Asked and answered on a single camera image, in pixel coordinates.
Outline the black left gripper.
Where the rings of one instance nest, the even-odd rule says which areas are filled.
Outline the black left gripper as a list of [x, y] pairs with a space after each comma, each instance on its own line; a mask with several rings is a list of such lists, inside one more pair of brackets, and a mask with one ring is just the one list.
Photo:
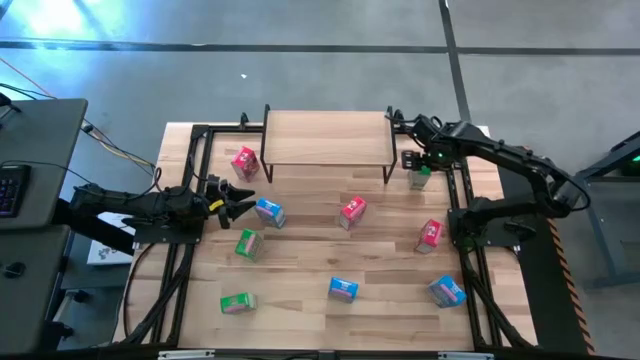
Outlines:
[[209, 175], [204, 189], [192, 195], [192, 214], [217, 215], [221, 228], [229, 229], [233, 221], [256, 205], [255, 201], [233, 202], [231, 199], [247, 199], [254, 194], [254, 190], [236, 188], [226, 179]]

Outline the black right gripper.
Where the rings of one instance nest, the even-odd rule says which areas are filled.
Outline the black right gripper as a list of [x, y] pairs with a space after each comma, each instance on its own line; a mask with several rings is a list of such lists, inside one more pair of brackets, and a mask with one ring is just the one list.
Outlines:
[[433, 137], [425, 145], [424, 156], [418, 151], [401, 152], [402, 168], [421, 170], [427, 166], [432, 170], [449, 168], [456, 161], [455, 141], [445, 137]]

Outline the green Apple Jacks cereal box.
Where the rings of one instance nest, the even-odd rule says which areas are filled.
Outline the green Apple Jacks cereal box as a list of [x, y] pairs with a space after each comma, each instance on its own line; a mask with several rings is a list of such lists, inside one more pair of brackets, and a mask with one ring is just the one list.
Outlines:
[[235, 253], [255, 262], [263, 245], [262, 237], [254, 230], [244, 229], [235, 247]]
[[220, 299], [220, 309], [223, 314], [236, 314], [252, 311], [257, 308], [257, 298], [249, 292], [238, 293]]
[[418, 170], [410, 170], [408, 172], [410, 189], [422, 191], [430, 177], [431, 169], [427, 166], [421, 166]]

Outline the blue Rice Krispies cereal box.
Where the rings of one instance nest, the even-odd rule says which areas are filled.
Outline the blue Rice Krispies cereal box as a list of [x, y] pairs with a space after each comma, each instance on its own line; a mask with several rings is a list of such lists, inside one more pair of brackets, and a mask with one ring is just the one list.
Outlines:
[[440, 308], [456, 307], [466, 301], [465, 291], [450, 275], [443, 275], [427, 286], [427, 293]]
[[329, 282], [328, 295], [341, 301], [352, 303], [357, 297], [359, 285], [355, 282], [332, 277]]
[[286, 216], [280, 204], [261, 197], [255, 205], [258, 217], [267, 225], [278, 229], [284, 226]]

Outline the red Froot Loops cereal box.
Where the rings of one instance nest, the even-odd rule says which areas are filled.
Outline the red Froot Loops cereal box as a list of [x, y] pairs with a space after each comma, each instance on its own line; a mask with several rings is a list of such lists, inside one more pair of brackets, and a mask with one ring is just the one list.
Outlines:
[[351, 230], [363, 217], [367, 202], [355, 196], [340, 211], [339, 223], [347, 231]]
[[255, 152], [242, 146], [231, 161], [231, 166], [239, 179], [250, 182], [260, 169]]
[[428, 254], [435, 250], [439, 244], [443, 225], [441, 222], [430, 219], [421, 229], [415, 251]]

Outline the wooden shelf black metal legs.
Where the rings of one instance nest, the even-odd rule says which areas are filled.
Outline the wooden shelf black metal legs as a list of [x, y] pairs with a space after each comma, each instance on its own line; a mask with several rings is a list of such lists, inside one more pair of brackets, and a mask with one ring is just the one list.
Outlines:
[[380, 167], [388, 182], [397, 163], [394, 125], [383, 111], [273, 110], [264, 106], [260, 162], [269, 182], [276, 166]]

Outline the white box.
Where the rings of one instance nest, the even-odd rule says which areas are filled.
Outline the white box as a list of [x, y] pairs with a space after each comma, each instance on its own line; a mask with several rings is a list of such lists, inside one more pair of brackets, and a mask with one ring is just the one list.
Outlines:
[[[125, 225], [123, 222], [125, 218], [130, 218], [130, 215], [105, 212], [100, 214], [99, 218], [131, 235], [135, 234], [135, 229]], [[86, 264], [91, 266], [125, 265], [130, 264], [132, 259], [133, 257], [131, 255], [127, 255], [93, 240], [89, 248]]]

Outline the black metal beam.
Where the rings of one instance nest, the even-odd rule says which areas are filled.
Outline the black metal beam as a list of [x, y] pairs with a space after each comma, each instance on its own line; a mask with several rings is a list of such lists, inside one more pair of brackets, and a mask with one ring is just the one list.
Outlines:
[[96, 240], [105, 246], [128, 255], [134, 254], [133, 235], [95, 215], [77, 215], [70, 209], [70, 204], [63, 199], [57, 200], [51, 223], [67, 225], [74, 232]]

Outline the black mat striped edge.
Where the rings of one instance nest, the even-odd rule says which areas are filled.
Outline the black mat striped edge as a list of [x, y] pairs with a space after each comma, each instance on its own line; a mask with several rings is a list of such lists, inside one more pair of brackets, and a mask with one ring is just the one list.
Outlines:
[[554, 221], [539, 214], [517, 216], [535, 234], [514, 252], [489, 248], [494, 297], [514, 327], [546, 351], [594, 355], [580, 302]]

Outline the grey desk top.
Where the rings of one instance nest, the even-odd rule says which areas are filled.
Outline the grey desk top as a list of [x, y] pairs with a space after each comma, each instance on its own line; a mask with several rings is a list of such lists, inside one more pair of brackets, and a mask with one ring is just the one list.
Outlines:
[[0, 231], [51, 222], [87, 107], [88, 101], [80, 98], [23, 100], [0, 107], [0, 164], [31, 167], [18, 216], [0, 218]]
[[69, 233], [64, 225], [0, 233], [0, 270], [26, 265], [16, 279], [0, 272], [0, 355], [57, 348], [64, 325], [47, 313]]

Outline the black device green light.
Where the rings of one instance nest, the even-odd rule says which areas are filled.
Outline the black device green light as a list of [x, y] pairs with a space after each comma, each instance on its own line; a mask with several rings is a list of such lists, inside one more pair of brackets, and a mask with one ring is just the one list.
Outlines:
[[620, 174], [626, 177], [640, 177], [640, 152], [622, 164]]

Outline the black keyboard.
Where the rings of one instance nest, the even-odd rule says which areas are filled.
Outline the black keyboard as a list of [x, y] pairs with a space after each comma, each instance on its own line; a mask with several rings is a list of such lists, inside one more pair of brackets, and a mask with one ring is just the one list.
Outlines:
[[15, 218], [21, 208], [29, 185], [29, 165], [3, 165], [0, 167], [0, 218]]

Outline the dark metal stand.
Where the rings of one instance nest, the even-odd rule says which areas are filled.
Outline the dark metal stand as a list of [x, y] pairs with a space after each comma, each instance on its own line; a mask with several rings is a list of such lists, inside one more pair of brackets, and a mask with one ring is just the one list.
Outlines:
[[640, 130], [576, 174], [590, 205], [560, 229], [585, 289], [640, 283], [640, 177], [620, 174], [638, 152]]

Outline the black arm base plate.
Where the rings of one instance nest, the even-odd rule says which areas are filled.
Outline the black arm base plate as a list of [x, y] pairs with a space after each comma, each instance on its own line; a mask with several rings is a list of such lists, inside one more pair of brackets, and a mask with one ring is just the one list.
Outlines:
[[201, 240], [205, 220], [203, 212], [191, 208], [151, 217], [134, 216], [125, 223], [135, 229], [134, 241], [141, 244], [196, 244]]
[[479, 235], [474, 235], [462, 227], [463, 209], [450, 209], [447, 214], [449, 234], [458, 249], [479, 247], [514, 247], [520, 245], [519, 237], [505, 228], [509, 218], [490, 220]]

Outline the silver metal bracket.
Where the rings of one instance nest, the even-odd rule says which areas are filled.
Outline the silver metal bracket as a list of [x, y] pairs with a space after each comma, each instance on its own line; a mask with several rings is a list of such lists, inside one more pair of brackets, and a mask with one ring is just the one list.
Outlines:
[[495, 357], [491, 353], [442, 351], [438, 353], [437, 359], [438, 360], [495, 360]]
[[160, 351], [157, 360], [213, 360], [215, 351], [212, 349], [179, 349]]

